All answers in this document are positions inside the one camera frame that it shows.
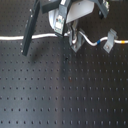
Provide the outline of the silver robot gripper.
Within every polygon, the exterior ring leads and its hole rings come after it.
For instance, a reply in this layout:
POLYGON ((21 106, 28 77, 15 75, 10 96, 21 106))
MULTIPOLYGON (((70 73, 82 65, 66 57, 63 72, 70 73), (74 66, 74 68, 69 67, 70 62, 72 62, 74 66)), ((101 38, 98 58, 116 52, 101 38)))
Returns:
POLYGON ((69 39, 72 45, 77 43, 77 19, 93 12, 94 5, 99 7, 101 15, 106 18, 109 12, 107 0, 48 0, 41 3, 42 13, 49 13, 49 22, 53 30, 62 35, 65 25, 70 24, 69 39))

